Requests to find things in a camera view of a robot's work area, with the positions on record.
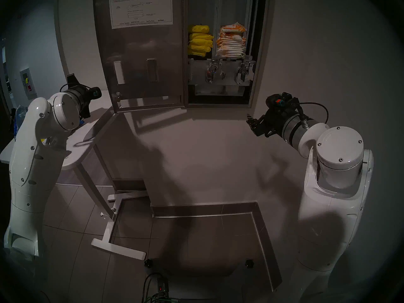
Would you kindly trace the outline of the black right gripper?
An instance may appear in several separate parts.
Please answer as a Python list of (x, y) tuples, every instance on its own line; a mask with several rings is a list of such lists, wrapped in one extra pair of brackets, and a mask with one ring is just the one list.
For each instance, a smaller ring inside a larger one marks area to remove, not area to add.
[[(283, 127), (290, 117), (293, 117), (293, 110), (268, 110), (258, 119), (247, 114), (246, 123), (257, 137), (264, 135), (268, 138), (274, 134), (281, 137)], [(268, 127), (267, 133), (265, 132), (264, 120)]]

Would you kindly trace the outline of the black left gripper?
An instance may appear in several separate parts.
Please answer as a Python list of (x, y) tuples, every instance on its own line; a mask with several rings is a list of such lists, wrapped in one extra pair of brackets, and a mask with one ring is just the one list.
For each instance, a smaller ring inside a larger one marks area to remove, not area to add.
[(67, 94), (70, 95), (77, 107), (80, 119), (90, 117), (87, 92), (89, 88), (79, 83), (74, 74), (67, 76)]

